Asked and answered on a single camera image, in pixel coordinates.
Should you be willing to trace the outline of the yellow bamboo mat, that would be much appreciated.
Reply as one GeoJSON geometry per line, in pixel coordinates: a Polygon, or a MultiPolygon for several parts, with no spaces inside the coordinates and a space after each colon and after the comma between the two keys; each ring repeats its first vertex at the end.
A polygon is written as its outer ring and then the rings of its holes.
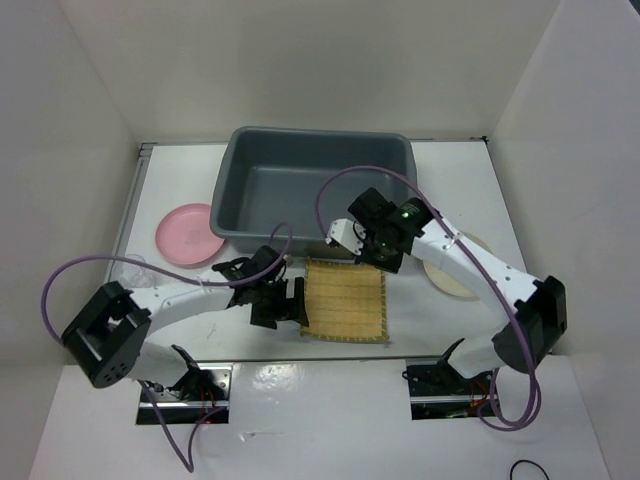
{"type": "Polygon", "coordinates": [[[367,265],[309,259],[304,293],[308,324],[300,328],[302,336],[354,344],[388,341],[383,272],[367,265]]]}

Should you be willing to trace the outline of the cream bear plate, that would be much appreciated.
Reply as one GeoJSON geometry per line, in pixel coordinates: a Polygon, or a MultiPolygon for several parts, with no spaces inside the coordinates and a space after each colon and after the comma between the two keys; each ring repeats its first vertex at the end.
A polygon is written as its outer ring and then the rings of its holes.
{"type": "MultiPolygon", "coordinates": [[[[468,244],[469,242],[473,242],[489,254],[493,254],[493,251],[491,250],[489,245],[482,239],[464,231],[462,231],[461,234],[463,235],[466,244],[468,244]]],[[[424,261],[423,269],[431,284],[442,293],[465,301],[479,299],[479,297],[472,290],[455,280],[435,264],[424,261]]]]}

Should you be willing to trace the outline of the pink plastic plate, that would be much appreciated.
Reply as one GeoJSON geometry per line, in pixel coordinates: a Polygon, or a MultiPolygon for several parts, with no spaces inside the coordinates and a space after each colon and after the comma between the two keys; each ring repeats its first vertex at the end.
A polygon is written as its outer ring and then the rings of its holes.
{"type": "Polygon", "coordinates": [[[183,268],[195,268],[213,259],[225,241],[212,232],[210,214],[211,206],[204,203],[184,204],[167,213],[154,237],[160,256],[183,268]]]}

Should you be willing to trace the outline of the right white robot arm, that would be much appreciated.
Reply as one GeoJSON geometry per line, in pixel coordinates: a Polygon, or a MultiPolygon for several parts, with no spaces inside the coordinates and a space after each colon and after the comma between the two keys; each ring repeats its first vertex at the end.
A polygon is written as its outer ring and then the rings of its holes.
{"type": "Polygon", "coordinates": [[[419,198],[397,206],[370,188],[348,208],[350,233],[364,240],[356,258],[389,273],[412,256],[448,274],[498,316],[488,332],[456,341],[442,356],[438,381],[463,391],[479,374],[507,366],[533,372],[567,329],[566,290],[553,276],[540,280],[489,253],[419,198]]]}

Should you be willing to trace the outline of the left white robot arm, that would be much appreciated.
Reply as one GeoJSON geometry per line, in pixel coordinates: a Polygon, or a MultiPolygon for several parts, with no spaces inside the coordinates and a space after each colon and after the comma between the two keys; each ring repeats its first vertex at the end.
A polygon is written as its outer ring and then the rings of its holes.
{"type": "Polygon", "coordinates": [[[304,280],[287,280],[287,262],[269,246],[251,257],[212,266],[195,283],[127,289],[102,285],[62,334],[62,343],[93,387],[124,378],[159,384],[176,399],[213,385],[185,348],[149,342],[156,331],[194,316],[248,305],[250,323],[268,329],[282,321],[308,326],[304,280]]]}

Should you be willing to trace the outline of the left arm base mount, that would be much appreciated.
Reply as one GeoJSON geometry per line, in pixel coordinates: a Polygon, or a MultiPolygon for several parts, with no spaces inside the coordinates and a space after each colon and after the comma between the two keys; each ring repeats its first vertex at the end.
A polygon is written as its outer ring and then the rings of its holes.
{"type": "Polygon", "coordinates": [[[197,363],[185,349],[171,348],[186,371],[172,386],[146,382],[167,425],[227,424],[233,366],[230,363],[197,363]]]}

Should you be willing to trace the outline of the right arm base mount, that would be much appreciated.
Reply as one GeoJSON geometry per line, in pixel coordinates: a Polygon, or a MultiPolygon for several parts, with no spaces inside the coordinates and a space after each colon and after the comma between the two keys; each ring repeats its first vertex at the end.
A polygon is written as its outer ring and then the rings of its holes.
{"type": "Polygon", "coordinates": [[[465,379],[448,360],[461,340],[440,357],[409,359],[401,373],[410,400],[411,417],[416,420],[477,418],[478,408],[489,403],[490,371],[465,379]]]}

